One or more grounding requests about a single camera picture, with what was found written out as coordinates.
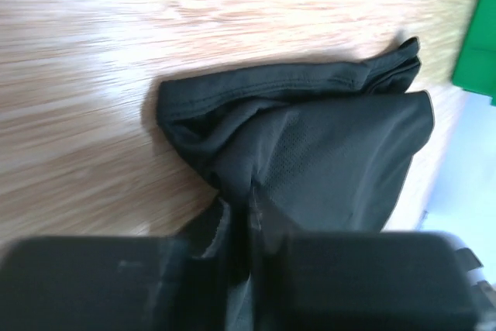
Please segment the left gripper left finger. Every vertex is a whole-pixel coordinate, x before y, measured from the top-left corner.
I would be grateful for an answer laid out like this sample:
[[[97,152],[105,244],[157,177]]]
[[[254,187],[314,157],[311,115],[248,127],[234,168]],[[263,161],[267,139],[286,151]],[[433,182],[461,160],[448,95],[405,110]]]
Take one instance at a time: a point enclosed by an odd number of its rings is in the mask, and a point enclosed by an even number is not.
[[[40,236],[1,260],[3,330],[222,330],[231,209],[173,236]]]

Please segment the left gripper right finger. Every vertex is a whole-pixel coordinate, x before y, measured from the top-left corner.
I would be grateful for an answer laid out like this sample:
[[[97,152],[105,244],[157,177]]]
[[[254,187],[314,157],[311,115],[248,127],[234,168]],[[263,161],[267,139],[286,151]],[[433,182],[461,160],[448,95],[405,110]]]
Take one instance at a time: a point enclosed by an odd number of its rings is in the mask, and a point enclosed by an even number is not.
[[[484,328],[446,236],[311,232],[257,188],[249,216],[255,330]]]

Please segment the black t shirt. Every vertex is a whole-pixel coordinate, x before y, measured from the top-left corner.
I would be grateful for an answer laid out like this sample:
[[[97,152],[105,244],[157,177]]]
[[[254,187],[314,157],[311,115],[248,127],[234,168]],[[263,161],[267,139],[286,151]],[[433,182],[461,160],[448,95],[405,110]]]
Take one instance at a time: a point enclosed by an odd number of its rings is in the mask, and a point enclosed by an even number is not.
[[[294,228],[383,229],[413,157],[429,141],[429,94],[410,92],[421,62],[412,37],[379,56],[268,64],[164,81],[156,121],[177,154],[216,194],[178,237],[193,261],[196,330],[250,330],[249,199],[266,200]]]

